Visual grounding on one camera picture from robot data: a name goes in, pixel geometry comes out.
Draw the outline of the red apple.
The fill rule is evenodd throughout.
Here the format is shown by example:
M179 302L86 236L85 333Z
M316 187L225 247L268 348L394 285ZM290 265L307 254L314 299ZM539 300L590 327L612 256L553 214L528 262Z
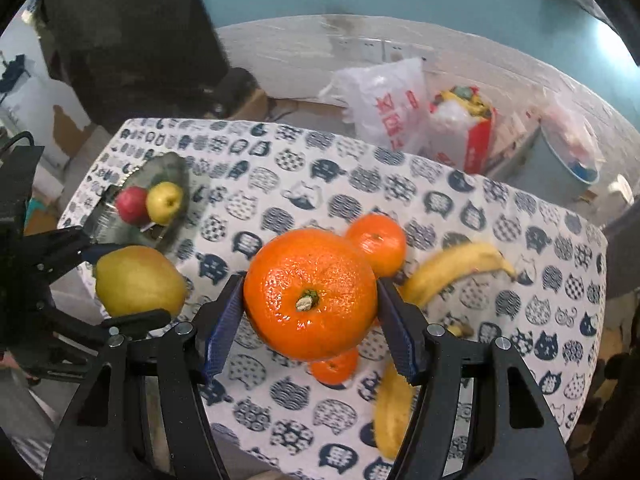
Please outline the red apple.
M116 196L115 208L123 222L141 226L150 221L146 210L148 191L140 186L123 188Z

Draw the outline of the yellow green pear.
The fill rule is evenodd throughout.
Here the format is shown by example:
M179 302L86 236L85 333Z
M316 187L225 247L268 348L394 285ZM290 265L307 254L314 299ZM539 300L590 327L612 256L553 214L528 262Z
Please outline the yellow green pear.
M174 182L164 181L153 186L145 200L149 218L160 226L168 226L182 205L183 189Z

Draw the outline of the small tangerine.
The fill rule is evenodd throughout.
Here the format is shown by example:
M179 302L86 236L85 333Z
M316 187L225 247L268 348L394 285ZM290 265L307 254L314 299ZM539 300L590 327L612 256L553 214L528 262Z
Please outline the small tangerine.
M332 359L312 362L309 365L311 375L328 386L337 386L347 382L358 367L359 353L356 348L334 356Z
M400 225L385 214L366 214L345 233L366 256L378 278L393 278L405 263L407 239Z

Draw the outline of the large orange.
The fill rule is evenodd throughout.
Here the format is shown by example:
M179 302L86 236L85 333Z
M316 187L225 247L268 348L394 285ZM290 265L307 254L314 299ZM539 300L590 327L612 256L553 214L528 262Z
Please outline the large orange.
M250 263L243 297L260 338L307 362L357 347L378 306L376 278L363 254L344 237L318 229L270 240Z

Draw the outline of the banana with sticker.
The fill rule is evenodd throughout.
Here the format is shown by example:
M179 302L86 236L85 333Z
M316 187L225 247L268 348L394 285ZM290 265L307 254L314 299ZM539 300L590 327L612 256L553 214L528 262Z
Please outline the banana with sticker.
M388 361L376 395L373 431L378 452L394 460L409 426L416 388Z

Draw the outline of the green glass plate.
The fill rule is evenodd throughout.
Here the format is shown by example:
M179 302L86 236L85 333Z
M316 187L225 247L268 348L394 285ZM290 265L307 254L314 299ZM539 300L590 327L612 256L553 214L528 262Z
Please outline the green glass plate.
M82 230L100 244L144 245L166 252L189 205L189 168L174 152L145 162L107 188Z

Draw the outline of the black hanging cloth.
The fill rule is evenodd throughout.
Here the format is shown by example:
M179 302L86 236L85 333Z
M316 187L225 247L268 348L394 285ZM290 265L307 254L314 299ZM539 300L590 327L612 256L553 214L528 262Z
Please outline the black hanging cloth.
M68 83L90 119L203 117L229 64L202 0L42 0Z

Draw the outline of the black speaker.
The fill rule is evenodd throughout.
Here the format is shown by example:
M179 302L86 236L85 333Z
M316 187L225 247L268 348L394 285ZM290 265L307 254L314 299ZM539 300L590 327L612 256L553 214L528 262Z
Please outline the black speaker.
M245 68L232 67L221 79L213 93L213 114L227 118L237 112L253 95L258 84Z

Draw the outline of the blue trash bin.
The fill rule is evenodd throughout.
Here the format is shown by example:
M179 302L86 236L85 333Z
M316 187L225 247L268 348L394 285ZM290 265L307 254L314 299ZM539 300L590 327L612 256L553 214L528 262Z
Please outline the blue trash bin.
M566 206L576 202L600 178L596 168L582 166L576 159L566 162L538 126L511 159L506 183L546 202Z

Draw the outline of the white plastic shopping bag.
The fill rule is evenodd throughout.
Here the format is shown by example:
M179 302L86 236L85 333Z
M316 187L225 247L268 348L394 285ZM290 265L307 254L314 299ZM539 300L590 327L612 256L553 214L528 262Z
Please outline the white plastic shopping bag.
M409 154L427 148L430 100L420 58L338 70L319 99L346 105L359 140Z

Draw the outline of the wall socket strip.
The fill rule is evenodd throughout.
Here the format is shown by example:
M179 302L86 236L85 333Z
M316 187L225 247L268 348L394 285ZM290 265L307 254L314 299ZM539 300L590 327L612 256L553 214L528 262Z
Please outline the wall socket strip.
M402 44L388 39L334 36L330 38L330 43L337 58L357 63L393 63L405 58L427 61L434 54L431 47Z

